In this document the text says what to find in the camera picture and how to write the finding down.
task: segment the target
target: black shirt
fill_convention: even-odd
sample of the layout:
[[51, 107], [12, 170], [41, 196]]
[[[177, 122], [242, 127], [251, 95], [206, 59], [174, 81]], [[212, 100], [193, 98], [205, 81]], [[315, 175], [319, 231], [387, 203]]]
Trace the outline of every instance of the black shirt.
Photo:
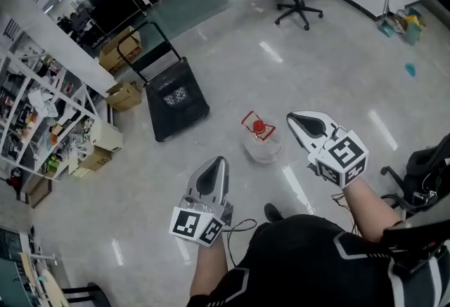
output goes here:
[[[443, 265], [448, 266], [446, 255]], [[188, 307], [394, 306], [401, 295], [392, 287], [392, 279], [397, 286], [399, 280], [391, 276], [392, 263], [378, 243], [324, 218], [293, 216], [258, 227], [238, 267], [209, 296], [192, 297]], [[427, 271], [421, 275], [429, 284], [400, 282], [404, 300], [410, 301], [405, 306], [433, 306], [435, 288]], [[442, 282], [448, 285], [448, 279]], [[407, 299], [409, 291], [419, 291], [420, 298]]]

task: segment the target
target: plastic bottle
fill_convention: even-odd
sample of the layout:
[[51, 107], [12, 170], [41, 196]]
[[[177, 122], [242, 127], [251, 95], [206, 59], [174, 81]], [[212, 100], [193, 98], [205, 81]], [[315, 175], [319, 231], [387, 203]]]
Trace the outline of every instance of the plastic bottle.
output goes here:
[[256, 162], [271, 164], [278, 159], [281, 150], [280, 131], [251, 111], [243, 120], [242, 142]]

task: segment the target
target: white stripe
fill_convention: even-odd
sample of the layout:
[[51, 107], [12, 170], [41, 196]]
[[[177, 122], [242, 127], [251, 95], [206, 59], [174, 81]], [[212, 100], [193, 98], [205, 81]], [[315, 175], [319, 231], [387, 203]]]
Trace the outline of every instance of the white stripe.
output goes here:
[[183, 257], [184, 263], [190, 264], [192, 261], [189, 256], [186, 245], [184, 244], [184, 241], [179, 237], [175, 237], [175, 240], [176, 240], [176, 245], [178, 246], [178, 249], [180, 250], [181, 256]]
[[387, 275], [391, 280], [392, 294], [394, 295], [394, 306], [404, 307], [405, 296], [403, 291], [403, 283], [401, 282], [400, 277], [392, 272], [393, 267], [394, 267], [394, 259], [391, 259], [391, 261], [389, 262], [389, 267], [387, 268]]
[[265, 41], [259, 43], [259, 45], [275, 60], [276, 63], [282, 63], [283, 59], [275, 52], [272, 47]]
[[391, 148], [395, 151], [399, 146], [397, 145], [397, 142], [395, 142], [395, 139], [392, 137], [391, 133], [387, 129], [385, 123], [381, 120], [380, 116], [378, 116], [377, 112], [375, 110], [370, 110], [368, 112], [368, 116], [371, 118], [372, 122], [375, 124], [377, 129], [380, 131], [382, 136], [385, 138], [387, 143], [391, 146]]
[[337, 251], [339, 252], [339, 255], [343, 259], [367, 259], [367, 254], [347, 254], [347, 252], [344, 250], [344, 247], [342, 247], [339, 239], [341, 236], [343, 236], [347, 232], [341, 232], [339, 235], [335, 236], [333, 241], [336, 245]]
[[297, 195], [297, 198], [307, 208], [308, 214], [315, 214], [316, 210], [309, 203], [308, 197], [305, 195], [302, 186], [299, 184], [297, 177], [295, 177], [295, 174], [290, 168], [290, 166], [285, 167], [283, 169], [283, 173], [284, 176], [286, 177], [286, 180], [288, 180], [290, 187], [294, 190], [295, 194]]
[[200, 29], [197, 29], [198, 36], [202, 38], [203, 41], [208, 40], [208, 38], [203, 34], [203, 32], [200, 31]]
[[120, 251], [119, 242], [117, 240], [112, 240], [112, 249], [114, 249], [115, 259], [119, 266], [124, 265], [124, 259], [122, 257], [122, 251]]
[[442, 281], [441, 274], [439, 272], [439, 266], [437, 265], [436, 257], [432, 257], [430, 260], [431, 278], [433, 280], [433, 286], [435, 288], [435, 302], [434, 307], [438, 307], [442, 297]]
[[236, 270], [241, 270], [244, 273], [244, 277], [243, 277], [243, 281], [242, 281], [242, 287], [239, 291], [237, 291], [235, 294], [233, 294], [232, 296], [230, 296], [229, 298], [227, 298], [225, 300], [225, 303], [228, 303], [229, 301], [231, 301], [232, 299], [236, 298], [237, 296], [239, 296], [240, 294], [244, 293], [247, 290], [247, 283], [248, 283], [248, 274], [250, 272], [250, 270], [248, 268], [244, 268], [244, 267], [236, 267], [233, 269], [234, 271]]

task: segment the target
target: black shoe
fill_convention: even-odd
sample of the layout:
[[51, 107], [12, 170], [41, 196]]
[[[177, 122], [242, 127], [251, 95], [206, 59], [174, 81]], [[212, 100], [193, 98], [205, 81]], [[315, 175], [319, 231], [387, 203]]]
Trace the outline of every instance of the black shoe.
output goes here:
[[264, 206], [264, 214], [270, 223], [275, 223], [284, 219], [281, 216], [281, 212], [272, 203], [267, 203]]

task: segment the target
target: person's arm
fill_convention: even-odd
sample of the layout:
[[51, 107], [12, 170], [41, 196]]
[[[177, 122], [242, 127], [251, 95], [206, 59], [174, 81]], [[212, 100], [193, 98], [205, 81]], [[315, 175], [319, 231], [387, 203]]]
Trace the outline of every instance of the person's arm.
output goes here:
[[397, 212], [361, 178], [344, 188], [344, 195], [361, 236], [367, 240], [380, 241], [386, 228], [401, 221]]
[[191, 296], [209, 295], [227, 272], [225, 246], [221, 235], [217, 237], [211, 247], [199, 245]]

